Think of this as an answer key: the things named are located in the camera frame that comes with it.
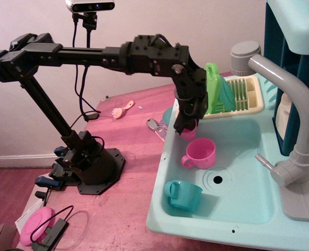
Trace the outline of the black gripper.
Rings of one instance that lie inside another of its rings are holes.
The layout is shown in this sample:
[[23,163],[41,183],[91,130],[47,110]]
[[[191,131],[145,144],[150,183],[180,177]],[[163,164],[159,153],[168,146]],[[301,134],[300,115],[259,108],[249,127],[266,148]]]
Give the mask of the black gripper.
[[179,108],[174,129],[177,135],[181,135],[190,120],[190,129],[194,130],[198,126],[198,121],[204,117],[208,109],[208,92],[200,97],[181,98],[175,91],[175,98],[178,101]]

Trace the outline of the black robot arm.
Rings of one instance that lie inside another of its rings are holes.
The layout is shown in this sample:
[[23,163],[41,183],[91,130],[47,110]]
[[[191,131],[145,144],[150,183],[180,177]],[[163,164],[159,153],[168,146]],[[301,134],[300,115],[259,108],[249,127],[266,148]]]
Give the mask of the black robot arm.
[[205,70],[195,64],[187,46],[172,45],[161,34],[139,35],[120,47],[104,49],[64,47],[54,43],[48,33],[17,38],[10,50],[0,50],[0,82],[19,82],[60,133],[67,152],[56,160],[50,175],[67,186],[76,186],[84,195],[99,195],[114,185],[125,158],[118,149],[105,148],[88,131],[75,132],[34,77],[40,66],[63,64],[171,78],[179,104],[174,123],[177,134],[197,124],[208,109]]

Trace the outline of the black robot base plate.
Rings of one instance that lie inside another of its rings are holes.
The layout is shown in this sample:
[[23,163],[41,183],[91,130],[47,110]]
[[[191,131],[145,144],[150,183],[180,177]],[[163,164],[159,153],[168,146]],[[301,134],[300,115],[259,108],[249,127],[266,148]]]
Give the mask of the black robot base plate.
[[80,181],[77,185],[81,195],[100,195],[119,181],[125,159],[121,152],[114,149],[104,149],[99,157],[74,173]]

